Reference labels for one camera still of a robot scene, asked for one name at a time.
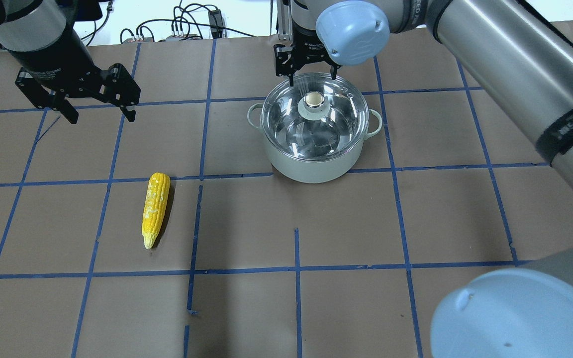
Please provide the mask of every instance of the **pot handle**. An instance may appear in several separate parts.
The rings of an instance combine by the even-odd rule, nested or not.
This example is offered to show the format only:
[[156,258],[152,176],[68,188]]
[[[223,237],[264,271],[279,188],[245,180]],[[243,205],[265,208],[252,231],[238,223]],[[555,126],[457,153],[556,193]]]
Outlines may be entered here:
[[371,114],[373,116],[375,116],[375,118],[377,118],[377,120],[380,121],[380,126],[377,127],[377,129],[375,129],[373,132],[370,133],[366,133],[364,134],[364,140],[369,139],[372,136],[375,136],[375,134],[378,134],[381,130],[382,130],[382,125],[384,124],[384,120],[382,120],[382,115],[380,115],[377,111],[375,111],[374,109],[369,109],[369,111],[371,112]]
[[261,125],[255,125],[255,124],[253,124],[253,122],[251,121],[251,113],[252,113],[253,111],[255,111],[256,109],[258,109],[258,108],[262,108],[262,106],[263,106],[262,103],[254,104],[254,105],[251,106],[251,107],[249,108],[249,110],[247,111],[247,122],[249,122],[249,125],[250,125],[250,126],[252,126],[252,127],[255,128],[255,129],[259,129],[259,130],[262,128],[262,126],[261,126]]

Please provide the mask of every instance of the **cooking pot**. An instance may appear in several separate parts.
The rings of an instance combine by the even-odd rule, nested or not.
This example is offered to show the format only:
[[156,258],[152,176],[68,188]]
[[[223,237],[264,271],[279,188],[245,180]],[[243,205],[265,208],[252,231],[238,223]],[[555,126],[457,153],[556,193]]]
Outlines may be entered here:
[[[262,108],[261,124],[251,115]],[[380,121],[368,132],[369,113]],[[340,177],[355,164],[368,138],[382,129],[382,116],[368,109],[362,93],[341,77],[305,73],[274,88],[264,103],[247,112],[249,124],[264,134],[271,164],[303,183],[323,183]]]

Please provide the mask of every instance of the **yellow corn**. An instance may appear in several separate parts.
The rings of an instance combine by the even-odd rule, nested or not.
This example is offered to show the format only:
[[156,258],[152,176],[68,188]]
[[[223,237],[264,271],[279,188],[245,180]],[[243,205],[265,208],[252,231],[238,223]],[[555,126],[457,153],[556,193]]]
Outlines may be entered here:
[[156,241],[163,218],[169,193],[169,176],[163,173],[154,173],[147,184],[145,208],[143,209],[143,241],[145,248],[151,249]]

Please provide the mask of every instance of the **cable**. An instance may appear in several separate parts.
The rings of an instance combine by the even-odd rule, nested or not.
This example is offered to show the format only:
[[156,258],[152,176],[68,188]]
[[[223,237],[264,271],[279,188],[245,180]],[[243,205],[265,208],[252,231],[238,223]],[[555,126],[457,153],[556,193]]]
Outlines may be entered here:
[[153,18],[152,20],[147,20],[147,21],[145,21],[145,22],[142,22],[140,25],[137,26],[137,28],[138,28],[138,27],[141,27],[141,26],[143,26],[143,25],[145,25],[145,24],[147,24],[147,23],[155,22],[155,21],[169,21],[169,22],[179,21],[179,22],[181,22],[181,23],[189,23],[189,24],[191,24],[191,25],[200,25],[200,26],[207,26],[207,27],[214,28],[214,29],[229,30],[229,31],[232,31],[232,32],[236,32],[237,34],[249,36],[250,38],[255,38],[255,35],[248,34],[248,33],[246,33],[246,32],[242,32],[242,31],[239,31],[239,30],[230,29],[229,27],[216,26],[216,25],[211,25],[211,24],[207,25],[206,23],[189,22],[189,21],[182,20],[182,19],[181,19],[181,20],[172,20],[172,19],[170,19],[170,18]]
[[132,39],[135,37],[135,36],[134,36],[134,32],[132,32],[132,30],[130,30],[130,29],[123,29],[123,30],[121,31],[121,36],[120,36],[121,43],[123,43],[123,33],[124,33],[125,31],[129,32],[130,35],[132,35]]
[[[179,9],[181,11],[180,16],[176,16],[176,9]],[[195,11],[195,9],[191,10],[191,11],[186,11],[186,9],[187,9],[186,7],[182,8],[180,6],[174,6],[174,20],[176,20],[177,18],[181,18],[182,20],[184,20],[185,19],[185,13],[186,13],[193,20],[193,22],[196,23],[196,19],[190,13],[192,11]],[[200,30],[200,27],[196,26],[196,29],[198,30],[198,34],[200,35],[200,38],[204,39],[204,36],[202,35],[202,31]],[[189,23],[187,23],[187,32],[186,32],[187,36],[189,35],[190,32],[191,32],[191,25],[189,25]]]
[[[195,7],[194,9],[189,10],[189,7],[190,7],[190,6],[196,6],[196,7]],[[193,18],[193,16],[191,15],[191,12],[192,12],[192,11],[197,11],[198,9],[203,9],[203,8],[204,8],[205,10],[207,10],[207,16],[213,17],[214,23],[216,23],[216,16],[214,16],[213,14],[210,13],[211,10],[207,7],[207,5],[197,4],[196,2],[193,2],[193,3],[191,3],[191,4],[187,5],[187,6],[185,6],[185,8],[183,9],[183,11],[182,11],[182,13],[180,14],[180,16],[183,17],[183,15],[184,15],[185,13],[187,13],[187,14],[189,15],[189,17],[191,17],[191,19],[192,19],[194,22],[196,22],[196,19]],[[202,36],[202,32],[200,31],[200,27],[196,26],[196,28],[198,29],[198,33],[200,34],[200,36],[201,36],[202,38],[204,38],[204,37]]]
[[147,29],[150,32],[150,34],[152,34],[152,42],[156,42],[156,40],[154,39],[154,32],[152,31],[152,29],[150,29],[145,25],[141,26],[141,38],[145,39],[145,36],[143,35],[143,27],[145,27],[145,29]]
[[90,40],[88,41],[88,43],[86,44],[86,47],[88,47],[88,46],[92,43],[92,41],[94,40],[94,36],[96,36],[96,32],[97,32],[97,31],[98,31],[98,30],[96,29],[96,21],[95,21],[95,22],[94,22],[94,31],[90,34],[90,35],[91,35],[91,38],[90,38]]
[[106,10],[105,19],[103,20],[103,23],[100,25],[100,27],[98,27],[98,28],[96,27],[96,21],[95,21],[94,22],[94,31],[81,38],[81,40],[84,40],[84,39],[87,39],[88,37],[92,37],[88,41],[88,43],[86,44],[86,47],[92,43],[92,41],[94,40],[94,36],[96,36],[96,34],[105,26],[105,24],[109,20],[109,13],[111,13],[114,10],[114,7],[112,7],[113,3],[114,3],[114,0],[110,0],[110,2],[107,4],[107,9],[105,9]]

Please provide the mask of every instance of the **glass lid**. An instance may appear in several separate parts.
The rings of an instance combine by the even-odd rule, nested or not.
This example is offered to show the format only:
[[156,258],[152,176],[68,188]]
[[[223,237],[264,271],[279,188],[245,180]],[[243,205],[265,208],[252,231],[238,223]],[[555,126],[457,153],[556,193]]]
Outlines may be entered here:
[[366,100],[350,82],[328,73],[305,73],[279,84],[262,109],[262,126],[281,152],[303,161],[326,161],[352,149],[366,131]]

